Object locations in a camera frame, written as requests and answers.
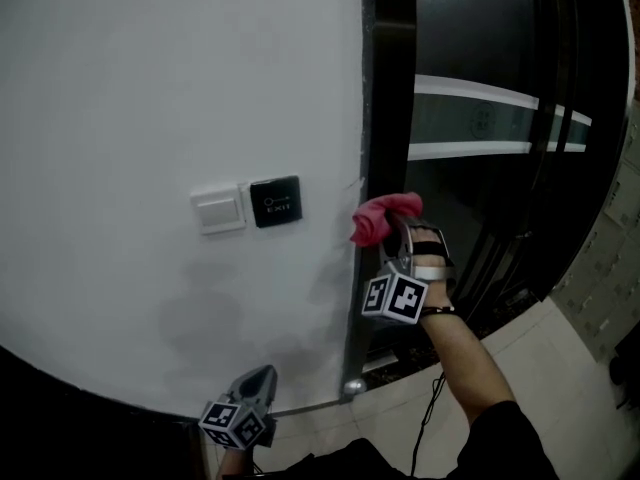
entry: white light switch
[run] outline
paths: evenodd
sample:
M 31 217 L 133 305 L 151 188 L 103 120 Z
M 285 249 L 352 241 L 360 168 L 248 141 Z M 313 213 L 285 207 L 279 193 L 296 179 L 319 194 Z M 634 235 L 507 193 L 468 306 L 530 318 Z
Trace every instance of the white light switch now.
M 238 187 L 192 194 L 191 205 L 203 235 L 240 229 L 246 225 Z

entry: red cloth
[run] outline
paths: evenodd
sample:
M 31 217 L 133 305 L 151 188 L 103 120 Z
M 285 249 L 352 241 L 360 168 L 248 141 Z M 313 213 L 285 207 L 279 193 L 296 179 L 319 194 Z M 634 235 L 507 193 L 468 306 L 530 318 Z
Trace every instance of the red cloth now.
M 384 214 L 391 211 L 399 215 L 422 215 L 422 199 L 415 192 L 376 197 L 360 206 L 353 214 L 356 230 L 351 241 L 359 247 L 377 245 L 391 234 L 391 226 Z

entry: black exit button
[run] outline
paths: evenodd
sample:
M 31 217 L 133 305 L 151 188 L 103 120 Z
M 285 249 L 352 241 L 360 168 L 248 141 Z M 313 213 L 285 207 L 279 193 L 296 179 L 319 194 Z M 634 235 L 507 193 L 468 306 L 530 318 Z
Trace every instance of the black exit button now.
M 252 183 L 250 192 L 256 226 L 259 228 L 278 226 L 302 218 L 300 180 L 297 176 Z

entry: person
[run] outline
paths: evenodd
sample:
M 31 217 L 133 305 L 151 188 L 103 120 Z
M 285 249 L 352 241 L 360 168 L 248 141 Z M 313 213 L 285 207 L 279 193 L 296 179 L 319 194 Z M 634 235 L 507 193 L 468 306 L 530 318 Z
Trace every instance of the person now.
M 439 241 L 431 230 L 411 231 L 414 242 Z M 444 258 L 423 255 L 418 266 L 444 266 Z M 451 306 L 444 281 L 429 286 L 425 306 Z M 450 479 L 557 479 L 540 438 L 520 410 L 516 399 L 487 350 L 455 314 L 430 314 L 421 322 L 431 338 L 451 393 L 469 420 L 467 443 L 458 456 Z M 224 475 L 250 475 L 251 452 L 227 450 L 218 479 Z M 392 468 L 365 439 L 323 457 L 309 455 L 274 478 L 407 478 Z

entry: black bracelet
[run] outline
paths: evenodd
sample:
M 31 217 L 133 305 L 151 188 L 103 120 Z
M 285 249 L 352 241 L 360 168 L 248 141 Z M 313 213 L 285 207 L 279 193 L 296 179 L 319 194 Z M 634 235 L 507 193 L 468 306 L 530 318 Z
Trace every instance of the black bracelet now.
M 425 306 L 422 308 L 420 312 L 420 318 L 429 316 L 429 315 L 440 315 L 442 313 L 455 313 L 455 308 L 453 306 Z

